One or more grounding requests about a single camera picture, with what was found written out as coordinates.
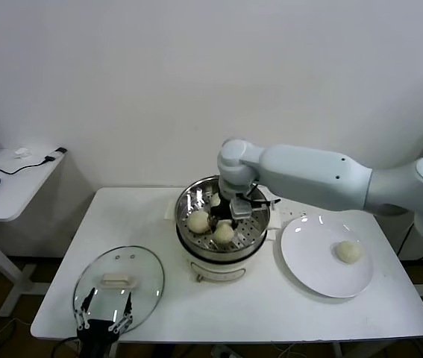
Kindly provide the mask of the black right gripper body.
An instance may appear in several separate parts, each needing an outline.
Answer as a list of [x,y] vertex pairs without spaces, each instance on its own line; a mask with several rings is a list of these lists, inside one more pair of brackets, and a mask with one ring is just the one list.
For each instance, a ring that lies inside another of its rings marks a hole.
[[230,202],[225,199],[221,199],[219,204],[213,204],[210,207],[210,215],[215,216],[221,220],[232,220]]

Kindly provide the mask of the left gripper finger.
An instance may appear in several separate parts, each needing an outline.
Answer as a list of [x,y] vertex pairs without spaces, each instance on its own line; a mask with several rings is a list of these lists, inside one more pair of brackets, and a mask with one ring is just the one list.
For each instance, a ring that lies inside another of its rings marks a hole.
[[79,309],[75,309],[75,322],[77,330],[87,330],[90,328],[88,309],[95,295],[95,287],[91,288],[89,294],[84,298]]
[[129,292],[122,317],[117,322],[109,326],[108,331],[113,333],[124,333],[133,323],[133,316],[131,315],[131,311],[132,311],[132,300],[131,300],[131,293]]

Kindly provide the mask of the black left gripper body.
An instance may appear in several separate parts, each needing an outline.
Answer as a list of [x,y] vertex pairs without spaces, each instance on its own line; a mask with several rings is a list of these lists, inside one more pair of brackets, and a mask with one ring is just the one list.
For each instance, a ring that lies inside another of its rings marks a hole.
[[81,341],[82,348],[79,358],[102,358],[105,351],[119,339],[119,334],[108,328],[112,321],[91,319],[89,328],[77,329],[77,337]]

